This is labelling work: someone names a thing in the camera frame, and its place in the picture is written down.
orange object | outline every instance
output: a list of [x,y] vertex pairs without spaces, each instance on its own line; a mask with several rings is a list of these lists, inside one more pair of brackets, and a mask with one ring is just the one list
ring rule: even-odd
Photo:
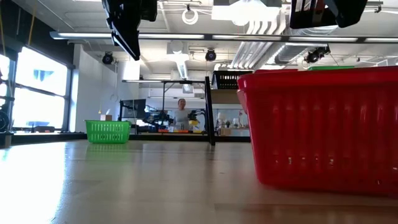
[[259,181],[398,195],[397,74],[374,67],[240,76]]

